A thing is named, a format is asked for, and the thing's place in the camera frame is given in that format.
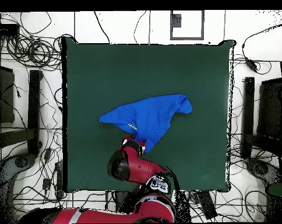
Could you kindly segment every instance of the blue cloth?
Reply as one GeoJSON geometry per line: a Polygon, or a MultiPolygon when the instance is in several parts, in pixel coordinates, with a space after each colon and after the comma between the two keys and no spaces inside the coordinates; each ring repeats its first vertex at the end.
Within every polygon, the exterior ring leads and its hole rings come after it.
{"type": "Polygon", "coordinates": [[[102,115],[99,122],[111,123],[136,134],[136,140],[146,139],[148,153],[170,127],[174,113],[189,114],[192,106],[184,94],[157,96],[119,106],[102,115]]]}

